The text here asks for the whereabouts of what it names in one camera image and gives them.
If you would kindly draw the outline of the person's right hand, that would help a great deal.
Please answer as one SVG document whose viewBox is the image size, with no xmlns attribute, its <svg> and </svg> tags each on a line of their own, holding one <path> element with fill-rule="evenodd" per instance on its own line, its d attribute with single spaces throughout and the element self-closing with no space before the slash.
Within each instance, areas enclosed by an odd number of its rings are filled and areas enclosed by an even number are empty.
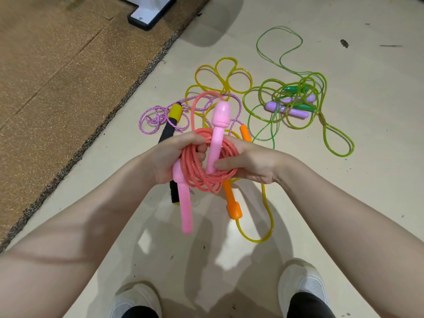
<svg viewBox="0 0 424 318">
<path fill-rule="evenodd" d="M 239 159 L 236 177 L 261 184 L 278 181 L 278 174 L 287 159 L 287 154 L 263 147 L 249 141 L 225 135 L 236 148 L 238 155 L 222 159 Z"/>
</svg>

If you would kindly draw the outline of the person's left hand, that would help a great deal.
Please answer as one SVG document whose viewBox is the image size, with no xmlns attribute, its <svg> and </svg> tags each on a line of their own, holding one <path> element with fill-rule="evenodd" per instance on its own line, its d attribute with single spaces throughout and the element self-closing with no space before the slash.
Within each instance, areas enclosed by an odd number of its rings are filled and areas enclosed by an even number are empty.
<svg viewBox="0 0 424 318">
<path fill-rule="evenodd" d="M 198 160 L 203 162 L 206 158 L 207 145 L 193 146 Z M 156 185 L 172 180 L 172 166 L 180 158 L 185 147 L 187 146 L 179 146 L 179 135 L 177 135 L 162 141 L 148 151 L 151 164 L 149 170 L 153 171 Z"/>
</svg>

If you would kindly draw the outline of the person's left forearm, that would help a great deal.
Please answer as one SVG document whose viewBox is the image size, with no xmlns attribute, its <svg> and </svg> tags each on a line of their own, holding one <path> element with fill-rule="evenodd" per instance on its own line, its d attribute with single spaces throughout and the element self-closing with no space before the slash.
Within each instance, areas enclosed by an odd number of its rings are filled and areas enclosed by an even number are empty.
<svg viewBox="0 0 424 318">
<path fill-rule="evenodd" d="M 0 255 L 0 318 L 63 318 L 155 184 L 153 149 Z"/>
</svg>

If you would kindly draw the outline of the person's right forearm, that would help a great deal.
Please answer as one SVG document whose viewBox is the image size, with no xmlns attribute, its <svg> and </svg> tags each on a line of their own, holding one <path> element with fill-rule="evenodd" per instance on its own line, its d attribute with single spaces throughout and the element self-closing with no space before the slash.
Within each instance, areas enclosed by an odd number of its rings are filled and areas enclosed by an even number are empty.
<svg viewBox="0 0 424 318">
<path fill-rule="evenodd" d="M 380 317 L 424 318 L 423 241 L 288 154 L 273 180 Z"/>
</svg>

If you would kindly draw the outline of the white black furniture base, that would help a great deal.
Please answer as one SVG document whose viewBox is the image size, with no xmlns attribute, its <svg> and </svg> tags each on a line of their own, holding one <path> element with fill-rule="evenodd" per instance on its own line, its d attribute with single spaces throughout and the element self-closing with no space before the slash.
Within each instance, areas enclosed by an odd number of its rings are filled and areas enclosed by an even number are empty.
<svg viewBox="0 0 424 318">
<path fill-rule="evenodd" d="M 127 15 L 128 22 L 142 30 L 149 31 L 163 18 L 166 12 L 177 0 L 123 0 L 128 4 L 136 6 Z"/>
</svg>

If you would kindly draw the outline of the person's right white shoe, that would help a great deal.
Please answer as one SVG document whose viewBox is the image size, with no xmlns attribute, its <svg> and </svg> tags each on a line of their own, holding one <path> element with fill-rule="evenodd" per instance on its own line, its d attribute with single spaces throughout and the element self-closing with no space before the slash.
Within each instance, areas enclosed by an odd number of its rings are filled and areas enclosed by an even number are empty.
<svg viewBox="0 0 424 318">
<path fill-rule="evenodd" d="M 283 318 L 287 315 L 291 298 L 298 292 L 314 294 L 328 305 L 326 289 L 318 270 L 310 263 L 294 258 L 286 263 L 277 287 Z"/>
</svg>

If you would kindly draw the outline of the person's white shoe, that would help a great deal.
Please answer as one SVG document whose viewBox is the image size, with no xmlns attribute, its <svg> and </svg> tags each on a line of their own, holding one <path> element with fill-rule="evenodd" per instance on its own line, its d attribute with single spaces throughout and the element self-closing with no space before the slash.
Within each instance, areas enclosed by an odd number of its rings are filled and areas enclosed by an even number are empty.
<svg viewBox="0 0 424 318">
<path fill-rule="evenodd" d="M 287 315 L 291 298 L 298 292 L 314 294 L 328 305 L 326 289 L 318 270 L 310 263 L 294 258 L 286 263 L 277 287 L 283 318 Z"/>
<path fill-rule="evenodd" d="M 156 290 L 146 283 L 127 286 L 114 296 L 110 318 L 121 318 L 131 307 L 147 306 L 162 318 L 162 305 Z"/>
</svg>

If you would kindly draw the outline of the brown cork floor mat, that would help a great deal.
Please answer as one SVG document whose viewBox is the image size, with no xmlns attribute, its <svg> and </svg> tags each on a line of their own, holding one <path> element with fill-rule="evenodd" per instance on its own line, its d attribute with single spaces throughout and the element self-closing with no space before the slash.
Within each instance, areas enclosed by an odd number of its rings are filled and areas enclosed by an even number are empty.
<svg viewBox="0 0 424 318">
<path fill-rule="evenodd" d="M 143 31 L 121 0 L 0 0 L 0 254 L 208 2 Z"/>
</svg>

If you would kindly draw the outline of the person's left white shoe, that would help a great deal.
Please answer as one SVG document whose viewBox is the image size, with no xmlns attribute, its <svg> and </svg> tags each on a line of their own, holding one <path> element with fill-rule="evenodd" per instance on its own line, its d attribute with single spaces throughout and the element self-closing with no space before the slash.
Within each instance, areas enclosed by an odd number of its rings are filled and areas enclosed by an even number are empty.
<svg viewBox="0 0 424 318">
<path fill-rule="evenodd" d="M 114 296 L 110 318 L 121 318 L 131 307 L 147 306 L 162 318 L 162 305 L 156 290 L 146 283 L 127 286 Z"/>
</svg>

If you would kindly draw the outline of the person's right black trouser leg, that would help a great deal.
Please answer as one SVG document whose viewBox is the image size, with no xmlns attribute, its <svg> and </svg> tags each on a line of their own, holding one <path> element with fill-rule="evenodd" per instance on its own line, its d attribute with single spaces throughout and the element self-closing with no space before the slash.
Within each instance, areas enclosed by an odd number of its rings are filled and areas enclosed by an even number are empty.
<svg viewBox="0 0 424 318">
<path fill-rule="evenodd" d="M 298 292 L 290 300 L 285 318 L 336 318 L 330 307 L 314 294 Z"/>
</svg>

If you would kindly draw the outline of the person's black trouser leg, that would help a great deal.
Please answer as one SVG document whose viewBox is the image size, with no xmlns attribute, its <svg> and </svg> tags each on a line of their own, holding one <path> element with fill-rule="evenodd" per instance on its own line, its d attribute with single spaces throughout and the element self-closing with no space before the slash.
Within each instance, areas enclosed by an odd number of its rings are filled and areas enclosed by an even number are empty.
<svg viewBox="0 0 424 318">
<path fill-rule="evenodd" d="M 314 294 L 298 292 L 290 300 L 285 318 L 336 318 L 330 307 Z"/>
<path fill-rule="evenodd" d="M 134 306 L 128 309 L 121 318 L 159 318 L 159 315 L 150 307 Z"/>
</svg>

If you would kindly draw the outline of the person's left black trouser leg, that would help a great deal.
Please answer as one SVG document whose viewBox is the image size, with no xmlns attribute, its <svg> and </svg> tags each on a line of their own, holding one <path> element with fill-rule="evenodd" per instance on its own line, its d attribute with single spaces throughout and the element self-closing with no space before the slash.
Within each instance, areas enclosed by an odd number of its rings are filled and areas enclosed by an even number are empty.
<svg viewBox="0 0 424 318">
<path fill-rule="evenodd" d="M 150 307 L 134 306 L 128 309 L 121 318 L 159 318 L 159 315 Z"/>
</svg>

